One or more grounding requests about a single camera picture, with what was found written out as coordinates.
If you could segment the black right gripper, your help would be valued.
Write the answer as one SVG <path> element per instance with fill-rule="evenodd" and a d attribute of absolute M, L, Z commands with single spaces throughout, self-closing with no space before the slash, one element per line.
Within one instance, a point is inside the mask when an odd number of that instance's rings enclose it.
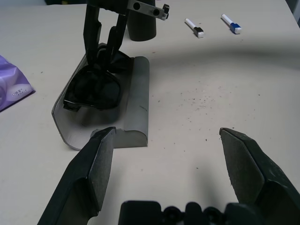
<path fill-rule="evenodd" d="M 97 61 L 98 43 L 101 32 L 101 22 L 98 20 L 99 8 L 119 14 L 116 26 L 111 27 L 107 45 L 106 61 L 113 61 L 117 53 L 125 59 L 128 56 L 119 51 L 128 19 L 128 10 L 148 15 L 160 20 L 166 20 L 170 6 L 164 4 L 162 8 L 153 6 L 140 0 L 88 0 L 83 29 L 83 39 L 86 59 L 90 66 Z"/>

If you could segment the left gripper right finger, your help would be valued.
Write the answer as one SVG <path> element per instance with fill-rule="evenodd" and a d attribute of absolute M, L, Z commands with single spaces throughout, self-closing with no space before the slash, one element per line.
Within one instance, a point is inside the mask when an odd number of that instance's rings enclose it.
<path fill-rule="evenodd" d="M 298 225 L 300 194 L 282 169 L 246 134 L 229 128 L 219 134 L 239 203 L 255 205 L 267 225 Z"/>

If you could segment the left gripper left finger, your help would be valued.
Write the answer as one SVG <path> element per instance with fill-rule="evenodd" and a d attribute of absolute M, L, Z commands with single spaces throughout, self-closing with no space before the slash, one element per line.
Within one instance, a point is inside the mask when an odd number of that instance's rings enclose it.
<path fill-rule="evenodd" d="M 38 224 L 86 225 L 102 209 L 110 178 L 114 127 L 95 132 L 68 164 Z"/>

